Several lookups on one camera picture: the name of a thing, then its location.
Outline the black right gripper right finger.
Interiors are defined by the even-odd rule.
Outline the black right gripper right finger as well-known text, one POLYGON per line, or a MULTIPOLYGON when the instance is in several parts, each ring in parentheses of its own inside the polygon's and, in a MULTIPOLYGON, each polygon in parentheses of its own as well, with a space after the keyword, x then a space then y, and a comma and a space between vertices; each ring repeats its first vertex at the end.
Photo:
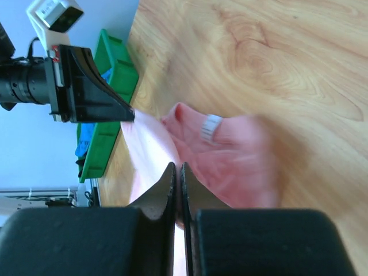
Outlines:
POLYGON ((181 168, 188 275, 355 275, 332 220, 313 209, 232 209, 181 168))

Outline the pink t-shirt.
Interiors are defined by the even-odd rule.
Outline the pink t-shirt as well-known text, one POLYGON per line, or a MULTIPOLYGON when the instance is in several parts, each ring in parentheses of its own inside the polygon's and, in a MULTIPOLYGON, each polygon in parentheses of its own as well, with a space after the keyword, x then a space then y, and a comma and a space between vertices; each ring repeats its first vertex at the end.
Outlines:
POLYGON ((177 103, 162 118, 137 110, 133 122, 120 124, 135 169, 130 202, 174 163, 177 170, 188 164, 200 184, 232 208, 277 207, 276 158, 263 124, 249 115, 223 118, 210 144, 201 139, 206 116, 177 103))

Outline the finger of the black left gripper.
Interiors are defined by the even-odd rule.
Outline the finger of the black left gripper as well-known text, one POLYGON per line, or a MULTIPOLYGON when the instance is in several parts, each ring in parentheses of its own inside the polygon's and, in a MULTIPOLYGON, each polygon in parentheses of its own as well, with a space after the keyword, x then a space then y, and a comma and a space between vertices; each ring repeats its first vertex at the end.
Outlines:
POLYGON ((62 46, 62 84, 71 122, 135 120, 135 111, 101 77, 88 48, 62 46))

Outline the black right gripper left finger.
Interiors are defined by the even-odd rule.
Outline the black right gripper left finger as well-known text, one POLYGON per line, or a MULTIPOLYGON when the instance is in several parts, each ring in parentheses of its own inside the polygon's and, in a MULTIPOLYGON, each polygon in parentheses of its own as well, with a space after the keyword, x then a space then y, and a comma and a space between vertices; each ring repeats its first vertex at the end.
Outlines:
POLYGON ((176 169, 120 208, 27 208, 1 228, 2 275, 171 275, 176 169))

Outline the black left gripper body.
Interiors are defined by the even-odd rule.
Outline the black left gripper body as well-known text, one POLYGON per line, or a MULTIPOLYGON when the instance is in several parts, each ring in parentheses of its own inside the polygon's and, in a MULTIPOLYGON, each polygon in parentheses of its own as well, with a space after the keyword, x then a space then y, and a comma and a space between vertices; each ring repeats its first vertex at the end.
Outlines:
POLYGON ((50 115, 56 122, 68 122, 67 96, 60 73, 60 51, 58 45, 51 45, 44 60, 47 79, 50 115))

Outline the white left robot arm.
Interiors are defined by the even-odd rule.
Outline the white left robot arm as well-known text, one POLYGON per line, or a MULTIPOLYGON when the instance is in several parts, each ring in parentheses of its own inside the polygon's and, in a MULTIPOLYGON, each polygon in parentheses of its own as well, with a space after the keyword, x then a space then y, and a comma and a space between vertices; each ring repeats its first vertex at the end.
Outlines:
POLYGON ((60 122, 110 122, 135 119, 135 111, 108 83, 94 63, 91 50, 70 45, 52 47, 55 57, 14 58, 15 48, 1 29, 1 107, 16 104, 51 107, 60 122))

